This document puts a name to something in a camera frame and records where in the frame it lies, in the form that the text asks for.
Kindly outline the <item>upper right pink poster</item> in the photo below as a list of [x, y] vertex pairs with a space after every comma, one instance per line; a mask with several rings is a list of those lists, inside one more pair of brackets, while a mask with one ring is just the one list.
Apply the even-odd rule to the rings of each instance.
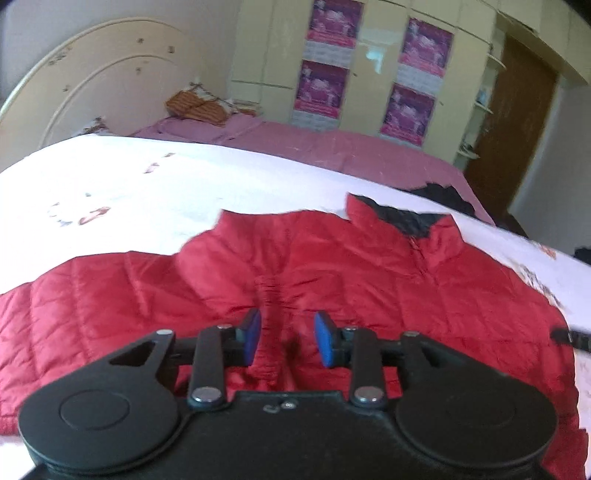
[[454, 34], [418, 18], [410, 18], [405, 32], [396, 83], [437, 97], [443, 85]]

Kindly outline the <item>brown wooden door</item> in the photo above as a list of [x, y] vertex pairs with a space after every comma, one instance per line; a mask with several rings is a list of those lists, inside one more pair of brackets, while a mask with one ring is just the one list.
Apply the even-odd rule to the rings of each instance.
[[546, 126], [558, 73], [518, 40], [505, 40], [505, 65], [496, 78], [492, 111], [476, 142], [478, 159], [465, 177], [493, 218], [509, 209]]

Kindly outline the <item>orange striped folded cloth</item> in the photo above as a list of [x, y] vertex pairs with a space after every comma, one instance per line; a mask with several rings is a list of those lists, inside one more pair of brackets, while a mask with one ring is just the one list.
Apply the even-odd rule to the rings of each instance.
[[172, 117], [224, 126], [232, 116], [242, 114], [257, 117], [263, 108], [249, 101], [233, 101], [213, 95], [200, 83], [191, 83], [172, 95], [165, 102], [165, 109]]

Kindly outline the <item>corner wall shelves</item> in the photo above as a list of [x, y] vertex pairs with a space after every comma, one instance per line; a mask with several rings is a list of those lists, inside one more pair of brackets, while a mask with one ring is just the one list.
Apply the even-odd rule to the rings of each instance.
[[496, 27], [489, 44], [487, 62], [477, 92], [471, 117], [465, 129], [454, 165], [464, 172], [473, 160], [477, 160], [476, 144], [482, 132], [487, 129], [486, 121], [493, 116], [492, 96], [500, 73], [506, 70], [502, 61], [505, 33]]

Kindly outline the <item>black garment on bed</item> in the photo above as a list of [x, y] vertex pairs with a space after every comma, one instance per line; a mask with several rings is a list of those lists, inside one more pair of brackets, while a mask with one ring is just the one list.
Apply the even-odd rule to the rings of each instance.
[[451, 185], [443, 186], [438, 183], [427, 183], [420, 188], [408, 189], [406, 193], [434, 201], [472, 218], [476, 217], [474, 206], [466, 201]]

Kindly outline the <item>cream arched headboard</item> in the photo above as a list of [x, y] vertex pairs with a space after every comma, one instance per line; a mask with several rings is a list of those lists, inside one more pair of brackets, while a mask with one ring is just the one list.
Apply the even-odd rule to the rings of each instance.
[[226, 76], [204, 45], [159, 20], [93, 26], [47, 54], [1, 108], [1, 167], [103, 123], [126, 136], [163, 118], [190, 84], [224, 95]]

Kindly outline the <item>upper left pink poster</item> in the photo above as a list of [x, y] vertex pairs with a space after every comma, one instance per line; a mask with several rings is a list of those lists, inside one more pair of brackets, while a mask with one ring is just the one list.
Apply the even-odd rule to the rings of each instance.
[[363, 17], [363, 2], [315, 0], [303, 59], [349, 69]]

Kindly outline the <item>red quilted puffer jacket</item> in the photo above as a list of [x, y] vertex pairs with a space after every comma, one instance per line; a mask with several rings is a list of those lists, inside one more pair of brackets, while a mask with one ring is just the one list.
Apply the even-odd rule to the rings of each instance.
[[386, 337], [419, 331], [535, 386], [559, 417], [546, 468], [583, 478], [573, 353], [550, 340], [561, 312], [466, 243], [451, 216], [418, 234], [406, 217], [360, 196], [345, 217], [223, 212], [176, 254], [78, 257], [3, 294], [2, 433], [16, 433], [30, 394], [79, 367], [157, 329], [189, 336], [254, 308], [262, 337], [252, 366], [230, 372], [230, 391], [344, 390], [346, 375], [322, 368], [315, 347], [324, 311]]

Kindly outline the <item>pink poster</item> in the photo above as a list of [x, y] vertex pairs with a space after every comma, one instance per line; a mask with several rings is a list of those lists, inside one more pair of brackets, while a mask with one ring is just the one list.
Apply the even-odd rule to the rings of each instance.
[[380, 135], [401, 144], [422, 148], [436, 99], [394, 83]]
[[346, 68], [304, 60], [290, 125], [317, 132], [338, 128], [348, 77]]
[[437, 97], [443, 85], [454, 34], [418, 18], [410, 18], [405, 32], [396, 83]]
[[315, 0], [303, 59], [349, 69], [363, 17], [363, 2]]

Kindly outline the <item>lower left pink poster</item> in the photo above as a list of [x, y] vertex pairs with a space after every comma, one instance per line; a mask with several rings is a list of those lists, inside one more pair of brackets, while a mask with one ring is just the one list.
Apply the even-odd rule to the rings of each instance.
[[290, 125], [317, 132], [338, 128], [348, 77], [346, 68], [304, 60]]

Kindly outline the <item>pink bed sheet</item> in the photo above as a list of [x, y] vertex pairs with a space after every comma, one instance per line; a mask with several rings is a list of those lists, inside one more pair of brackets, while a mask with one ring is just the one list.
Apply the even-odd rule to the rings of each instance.
[[242, 114], [232, 116], [224, 126], [167, 117], [134, 136], [259, 152], [405, 191], [427, 183], [451, 185], [474, 206], [476, 218], [494, 223], [459, 169], [420, 150], [376, 137], [341, 130], [316, 132]]

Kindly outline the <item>lower right pink poster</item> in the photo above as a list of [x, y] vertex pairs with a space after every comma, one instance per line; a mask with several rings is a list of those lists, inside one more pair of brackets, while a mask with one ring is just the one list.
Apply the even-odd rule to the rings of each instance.
[[394, 83], [380, 135], [401, 144], [422, 148], [436, 99]]

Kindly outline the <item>white floral bed quilt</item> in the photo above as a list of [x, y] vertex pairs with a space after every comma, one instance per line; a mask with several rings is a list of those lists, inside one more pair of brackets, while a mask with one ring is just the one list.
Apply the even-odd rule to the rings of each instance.
[[[1, 175], [1, 297], [78, 257], [173, 255], [211, 230], [223, 212], [346, 216], [349, 196], [405, 212], [412, 234], [451, 216], [463, 240], [544, 295], [564, 325], [590, 319], [590, 269], [571, 258], [428, 199], [363, 179], [256, 152], [206, 144], [83, 135], [41, 149]], [[590, 471], [590, 363], [570, 346], [580, 428]], [[1, 475], [33, 467], [18, 429], [1, 431]]]

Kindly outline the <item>cream wardrobe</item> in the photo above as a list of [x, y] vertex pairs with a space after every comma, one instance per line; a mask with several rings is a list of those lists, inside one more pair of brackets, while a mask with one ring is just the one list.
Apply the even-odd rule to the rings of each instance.
[[[315, 1], [245, 1], [238, 15], [230, 94], [290, 124], [305, 34]], [[363, 17], [337, 129], [377, 136], [396, 83], [410, 18], [454, 34], [443, 85], [421, 150], [453, 162], [481, 85], [498, 27], [553, 68], [590, 79], [590, 23], [564, 1], [358, 1]]]

